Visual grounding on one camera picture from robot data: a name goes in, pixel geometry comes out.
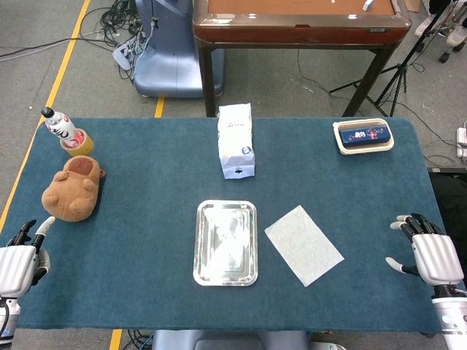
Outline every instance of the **robotic hand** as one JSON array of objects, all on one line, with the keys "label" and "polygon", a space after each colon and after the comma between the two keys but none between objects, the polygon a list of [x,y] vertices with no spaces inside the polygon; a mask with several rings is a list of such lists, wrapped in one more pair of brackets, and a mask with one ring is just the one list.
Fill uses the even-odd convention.
[{"label": "robotic hand", "polygon": [[400,215],[390,226],[402,230],[412,244],[416,265],[407,266],[387,257],[400,273],[420,276],[434,288],[431,301],[449,350],[467,349],[467,292],[457,285],[464,275],[451,238],[420,214]]},{"label": "robotic hand", "polygon": [[31,245],[25,243],[31,240],[28,231],[36,220],[24,224],[7,246],[0,248],[0,349],[11,348],[21,311],[18,299],[49,272],[49,254],[41,245],[54,221],[55,217],[49,217],[39,226]]}]

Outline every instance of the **bottle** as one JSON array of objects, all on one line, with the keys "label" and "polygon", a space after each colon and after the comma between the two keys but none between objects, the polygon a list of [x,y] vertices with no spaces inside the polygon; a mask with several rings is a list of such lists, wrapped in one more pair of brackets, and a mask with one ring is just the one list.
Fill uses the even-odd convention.
[{"label": "bottle", "polygon": [[75,148],[85,140],[82,131],[76,129],[68,116],[61,112],[55,112],[50,107],[44,107],[41,114],[46,118],[45,126],[51,133],[57,136],[68,148]]}]

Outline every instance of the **blue machine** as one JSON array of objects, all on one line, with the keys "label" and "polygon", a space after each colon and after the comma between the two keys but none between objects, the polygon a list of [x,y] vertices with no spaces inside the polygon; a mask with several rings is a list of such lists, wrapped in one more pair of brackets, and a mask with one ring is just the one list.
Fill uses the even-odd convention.
[{"label": "blue machine", "polygon": [[157,330],[153,350],[308,350],[306,332]]},{"label": "blue machine", "polygon": [[[203,97],[198,49],[193,35],[192,0],[136,0],[146,35],[158,19],[134,74],[134,86],[146,96]],[[225,50],[212,52],[215,94],[224,87]]]}]

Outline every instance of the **table leg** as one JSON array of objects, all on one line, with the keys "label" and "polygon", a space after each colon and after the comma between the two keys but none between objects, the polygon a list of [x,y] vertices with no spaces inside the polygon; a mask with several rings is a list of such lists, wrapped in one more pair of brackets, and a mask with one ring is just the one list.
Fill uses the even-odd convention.
[{"label": "table leg", "polygon": [[201,70],[201,81],[203,82],[206,116],[215,117],[216,101],[214,96],[214,73],[212,71],[211,49],[208,47],[199,47],[198,56],[199,68]]},{"label": "table leg", "polygon": [[358,85],[358,88],[353,94],[352,99],[347,105],[347,108],[345,109],[342,117],[353,117],[355,113],[357,113],[358,109],[363,103],[363,100],[365,100],[366,96],[370,92],[371,87],[378,79],[379,74],[386,66],[386,63],[389,61],[396,47],[397,45],[390,48],[381,49],[378,51],[377,55],[374,56],[373,61],[366,70],[365,76],[363,77],[361,83]]}]

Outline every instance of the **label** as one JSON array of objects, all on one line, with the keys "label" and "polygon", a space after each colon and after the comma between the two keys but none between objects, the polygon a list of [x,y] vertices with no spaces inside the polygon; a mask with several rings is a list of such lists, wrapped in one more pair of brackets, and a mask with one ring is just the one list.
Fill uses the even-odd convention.
[{"label": "label", "polygon": [[47,129],[59,139],[67,140],[67,141],[76,141],[79,143],[79,140],[76,139],[77,137],[77,129],[74,127],[73,123],[71,122],[70,118],[66,115],[63,116],[62,120],[57,125],[47,125]]}]

